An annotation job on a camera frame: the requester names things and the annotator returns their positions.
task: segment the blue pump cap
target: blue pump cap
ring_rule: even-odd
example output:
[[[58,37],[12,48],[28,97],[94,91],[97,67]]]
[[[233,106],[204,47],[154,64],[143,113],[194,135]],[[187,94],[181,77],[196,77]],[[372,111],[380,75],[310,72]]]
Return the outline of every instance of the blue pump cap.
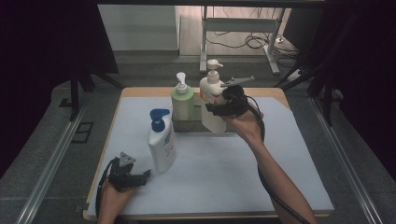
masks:
[[[165,129],[165,123],[163,122],[163,116],[170,114],[168,109],[152,109],[149,112],[151,117],[151,128],[154,132],[160,133]]]

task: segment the soap bottle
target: soap bottle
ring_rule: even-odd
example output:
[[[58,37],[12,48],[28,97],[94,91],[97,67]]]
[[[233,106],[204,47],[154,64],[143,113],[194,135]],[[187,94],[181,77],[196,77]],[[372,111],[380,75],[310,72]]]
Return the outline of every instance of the soap bottle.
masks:
[[[154,160],[155,170],[159,173],[167,171],[176,158],[174,130],[168,109],[152,109],[150,111],[151,129],[148,132],[148,146]]]
[[[186,84],[186,74],[177,73],[178,84],[172,89],[173,120],[193,120],[194,90]]]
[[[201,79],[199,83],[201,97],[201,116],[202,123],[212,133],[224,133],[226,130],[226,122],[219,116],[214,116],[212,112],[207,111],[206,104],[224,105],[226,103],[222,96],[222,92],[226,89],[220,85],[223,83],[219,79],[217,68],[223,65],[217,60],[207,61],[207,68],[210,71],[207,77]]]

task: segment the black curtain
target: black curtain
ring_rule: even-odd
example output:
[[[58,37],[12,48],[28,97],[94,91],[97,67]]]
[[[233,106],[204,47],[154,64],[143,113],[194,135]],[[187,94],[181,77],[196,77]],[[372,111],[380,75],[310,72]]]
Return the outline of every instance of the black curtain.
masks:
[[[346,118],[396,179],[396,13],[394,7],[382,1],[358,2],[354,8],[359,18],[330,67],[333,83],[344,95],[340,108]],[[321,46],[336,24],[346,21],[345,16],[348,9],[324,10],[313,49]]]
[[[3,175],[71,71],[86,77],[118,69],[96,4],[2,1],[0,15]]]

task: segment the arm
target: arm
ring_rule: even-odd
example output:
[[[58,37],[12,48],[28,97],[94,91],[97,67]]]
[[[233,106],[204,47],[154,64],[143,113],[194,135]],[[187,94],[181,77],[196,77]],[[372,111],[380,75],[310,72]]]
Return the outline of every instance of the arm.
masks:
[[[234,126],[239,136],[247,142],[256,157],[262,175],[277,197],[304,217],[309,223],[317,223],[314,213],[304,195],[277,164],[262,142],[260,126],[254,115],[248,111],[240,117],[223,117],[223,119]],[[273,205],[282,223],[300,223],[276,202],[273,201]]]
[[[129,199],[136,193],[136,190],[137,188],[131,188],[124,192],[118,192],[107,179],[102,186],[100,212],[97,224],[113,224],[125,204],[127,204]]]

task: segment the hand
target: hand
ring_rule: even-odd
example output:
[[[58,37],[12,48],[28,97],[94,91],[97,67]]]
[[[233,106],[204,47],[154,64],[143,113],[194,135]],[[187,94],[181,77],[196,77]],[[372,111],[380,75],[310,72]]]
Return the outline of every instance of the hand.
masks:
[[[256,111],[259,111],[256,106],[250,104]],[[241,116],[226,116],[221,117],[224,121],[231,124],[236,133],[244,139],[250,147],[256,147],[262,145],[262,135],[260,125],[253,115],[253,113],[248,110],[245,114]]]
[[[114,220],[125,207],[125,204],[136,193],[137,188],[130,188],[124,192],[118,192],[113,185],[105,180],[102,186],[100,211],[98,224],[114,223]]]

